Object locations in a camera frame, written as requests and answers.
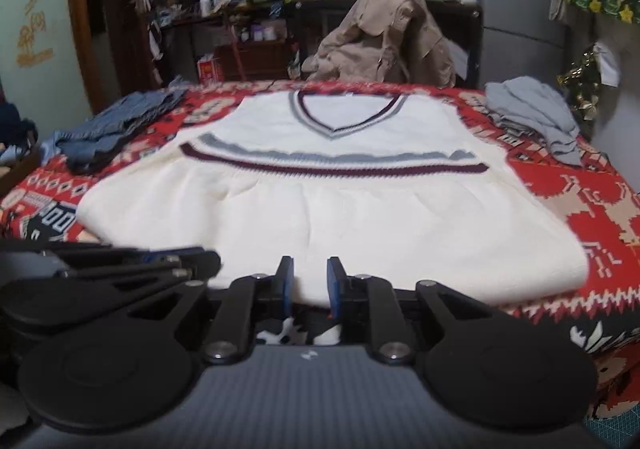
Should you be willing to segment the white knit sweater vest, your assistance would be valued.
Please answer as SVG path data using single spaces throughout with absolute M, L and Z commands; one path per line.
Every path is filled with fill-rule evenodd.
M 205 247 L 214 287 L 295 263 L 298 302 L 329 302 L 326 261 L 398 289 L 422 279 L 488 304 L 581 287 L 588 258 L 454 106 L 421 95 L 277 92 L 190 126 L 108 175 L 78 220 L 119 247 Z

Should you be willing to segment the blue denim jeans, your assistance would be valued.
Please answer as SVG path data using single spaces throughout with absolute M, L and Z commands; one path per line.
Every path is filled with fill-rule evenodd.
M 134 136 L 174 110 L 186 90 L 168 88 L 134 92 L 69 131 L 56 131 L 40 146 L 41 164 L 62 154 L 66 168 L 78 175 L 99 172 Z

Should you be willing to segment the red box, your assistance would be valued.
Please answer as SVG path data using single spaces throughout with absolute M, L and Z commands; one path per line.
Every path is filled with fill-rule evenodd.
M 224 70 L 222 70 L 218 58 L 214 54 L 202 56 L 196 63 L 198 80 L 201 84 L 224 82 Z

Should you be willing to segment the red broom stick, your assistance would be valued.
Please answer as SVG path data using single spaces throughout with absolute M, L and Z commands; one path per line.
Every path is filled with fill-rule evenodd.
M 228 35 L 229 35 L 229 39 L 230 39 L 230 44 L 231 44 L 231 48 L 232 48 L 232 54 L 234 57 L 234 61 L 235 61 L 235 65 L 236 68 L 238 69 L 238 73 L 240 76 L 240 80 L 242 82 L 245 82 L 247 80 L 246 77 L 246 72 L 245 72 L 245 68 L 243 65 L 243 61 L 240 55 L 240 50 L 239 50 L 239 46 L 238 46 L 238 39 L 235 36 L 233 27 L 231 24 L 227 24 L 227 31 L 228 31 Z

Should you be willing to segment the grey garment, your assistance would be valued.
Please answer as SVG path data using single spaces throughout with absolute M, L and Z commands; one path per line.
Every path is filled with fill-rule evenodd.
M 499 128 L 516 135 L 535 134 L 552 157 L 579 166 L 578 125 L 562 95 L 548 84 L 519 76 L 485 85 L 485 106 Z

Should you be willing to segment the beige jacket on chair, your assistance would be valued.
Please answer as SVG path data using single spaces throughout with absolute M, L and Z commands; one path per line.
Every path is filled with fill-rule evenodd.
M 454 86 L 447 40 L 425 0 L 357 0 L 305 59 L 311 81 Z

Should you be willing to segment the red patterned table cloth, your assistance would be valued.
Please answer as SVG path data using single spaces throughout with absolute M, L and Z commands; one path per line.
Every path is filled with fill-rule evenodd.
M 152 154 L 190 125 L 229 114 L 250 95 L 296 90 L 294 81 L 227 82 L 193 87 L 175 110 L 129 143 L 94 176 L 74 176 L 56 156 L 17 184 L 1 203 L 5 237 L 43 241 L 89 241 L 76 220 L 80 198 L 99 180 Z M 594 359 L 599 391 L 592 419 L 639 414 L 639 197 L 604 154 L 578 143 L 582 164 L 571 168 L 528 137 L 492 123 L 482 93 L 463 88 L 388 83 L 309 82 L 320 93 L 434 96 L 456 106 L 470 131 L 506 150 L 506 160 L 527 188 L 577 235 L 589 258 L 585 287 L 574 293 L 513 305 L 508 312 L 535 325 L 566 333 Z

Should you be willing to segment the cluttered dark shelf desk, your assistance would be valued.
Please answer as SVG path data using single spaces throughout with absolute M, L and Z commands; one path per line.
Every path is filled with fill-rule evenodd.
M 171 23 L 163 27 L 166 32 L 183 33 L 189 44 L 188 72 L 194 76 L 198 58 L 215 44 L 206 44 L 196 35 L 206 28 L 217 27 L 225 38 L 229 35 L 226 28 L 232 20 L 239 24 L 249 21 L 265 21 L 267 24 L 283 20 L 288 26 L 288 40 L 296 44 L 300 57 L 306 58 L 314 53 L 319 41 L 331 32 L 344 18 L 357 0 L 265 0 L 256 2 L 233 2 L 224 6 L 218 13 L 203 18 L 201 9 L 192 14 L 179 14 Z M 480 86 L 480 52 L 483 41 L 483 12 L 480 6 L 464 5 L 445 0 L 424 0 L 438 24 L 442 35 L 451 43 L 454 57 L 466 58 L 465 76 L 457 80 L 459 87 L 475 88 Z

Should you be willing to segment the small christmas tree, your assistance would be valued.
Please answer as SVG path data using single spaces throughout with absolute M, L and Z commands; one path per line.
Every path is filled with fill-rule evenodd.
M 594 45 L 586 48 L 565 73 L 556 77 L 556 80 L 582 134 L 590 135 L 598 116 L 602 88 Z

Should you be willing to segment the grey refrigerator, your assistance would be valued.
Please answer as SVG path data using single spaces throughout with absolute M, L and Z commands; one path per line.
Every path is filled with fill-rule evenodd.
M 531 76 L 553 84 L 564 59 L 565 30 L 551 0 L 478 0 L 483 13 L 480 85 Z

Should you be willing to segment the wooden door frame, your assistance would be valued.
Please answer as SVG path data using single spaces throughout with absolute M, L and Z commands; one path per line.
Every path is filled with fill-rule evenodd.
M 153 79 L 143 0 L 68 0 L 82 82 L 96 114 Z

